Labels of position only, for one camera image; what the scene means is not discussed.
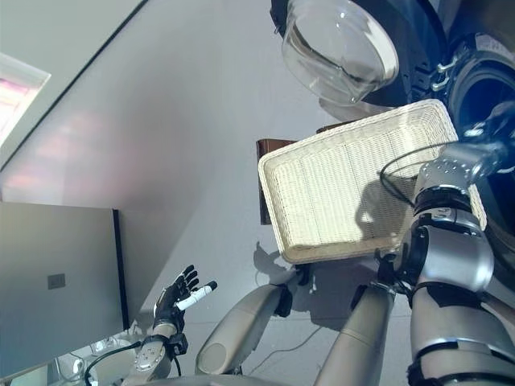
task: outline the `window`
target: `window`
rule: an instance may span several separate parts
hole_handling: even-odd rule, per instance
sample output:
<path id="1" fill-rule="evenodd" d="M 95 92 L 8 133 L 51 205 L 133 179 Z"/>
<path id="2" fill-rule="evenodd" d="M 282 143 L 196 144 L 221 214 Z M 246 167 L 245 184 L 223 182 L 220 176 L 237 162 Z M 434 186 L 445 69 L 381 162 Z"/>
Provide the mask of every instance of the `window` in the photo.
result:
<path id="1" fill-rule="evenodd" d="M 0 52 L 0 146 L 49 78 L 48 72 Z"/>

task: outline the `white wicker basket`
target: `white wicker basket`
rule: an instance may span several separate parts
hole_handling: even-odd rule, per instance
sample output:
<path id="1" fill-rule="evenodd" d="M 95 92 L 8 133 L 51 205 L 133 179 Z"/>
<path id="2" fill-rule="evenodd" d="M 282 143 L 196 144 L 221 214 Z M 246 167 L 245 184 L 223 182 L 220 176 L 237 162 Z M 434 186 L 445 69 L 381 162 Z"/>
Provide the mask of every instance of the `white wicker basket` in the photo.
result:
<path id="1" fill-rule="evenodd" d="M 266 154 L 259 177 L 283 257 L 295 264 L 363 256 L 398 246 L 410 208 L 381 186 L 378 172 L 417 148 L 455 140 L 443 104 L 428 100 L 355 121 Z M 392 165 L 390 177 L 409 197 L 420 163 L 441 148 Z M 486 225 L 477 189 L 474 213 Z"/>

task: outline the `white cabinet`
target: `white cabinet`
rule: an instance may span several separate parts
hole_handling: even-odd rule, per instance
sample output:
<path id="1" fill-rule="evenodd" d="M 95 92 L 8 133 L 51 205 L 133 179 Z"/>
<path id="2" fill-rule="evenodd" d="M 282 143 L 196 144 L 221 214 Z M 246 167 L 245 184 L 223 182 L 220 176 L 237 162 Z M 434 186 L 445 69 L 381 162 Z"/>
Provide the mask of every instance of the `white cabinet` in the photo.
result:
<path id="1" fill-rule="evenodd" d="M 0 203 L 0 378 L 124 329 L 116 216 Z"/>

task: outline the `light switch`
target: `light switch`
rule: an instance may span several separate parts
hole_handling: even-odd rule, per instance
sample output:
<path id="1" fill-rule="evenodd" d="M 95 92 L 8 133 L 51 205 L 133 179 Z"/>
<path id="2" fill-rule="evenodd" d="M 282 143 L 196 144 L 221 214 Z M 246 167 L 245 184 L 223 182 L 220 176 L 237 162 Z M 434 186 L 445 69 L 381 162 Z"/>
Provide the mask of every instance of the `light switch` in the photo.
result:
<path id="1" fill-rule="evenodd" d="M 66 279 L 64 277 L 64 273 L 59 273 L 57 275 L 48 276 L 48 289 L 54 290 L 56 288 L 62 288 L 66 286 Z"/>

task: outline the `robotic hand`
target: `robotic hand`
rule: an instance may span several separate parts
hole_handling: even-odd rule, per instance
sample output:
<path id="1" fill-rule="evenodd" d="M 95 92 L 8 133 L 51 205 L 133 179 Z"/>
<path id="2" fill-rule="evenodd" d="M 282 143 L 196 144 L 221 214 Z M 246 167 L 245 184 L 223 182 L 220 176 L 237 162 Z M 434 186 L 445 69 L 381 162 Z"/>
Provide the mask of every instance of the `robotic hand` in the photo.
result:
<path id="1" fill-rule="evenodd" d="M 210 281 L 198 289 L 197 275 L 195 267 L 189 265 L 172 285 L 163 289 L 154 305 L 154 328 L 161 324 L 172 324 L 177 333 L 183 332 L 184 311 L 217 287 L 215 281 Z"/>
<path id="2" fill-rule="evenodd" d="M 197 287 L 199 279 L 193 265 L 189 265 L 165 288 L 154 305 L 152 334 L 142 342 L 142 349 L 123 386 L 146 384 L 155 379 L 167 378 L 171 361 L 175 362 L 181 376 L 178 355 L 186 354 L 187 340 L 183 334 L 184 312 L 216 287 L 215 281 Z"/>

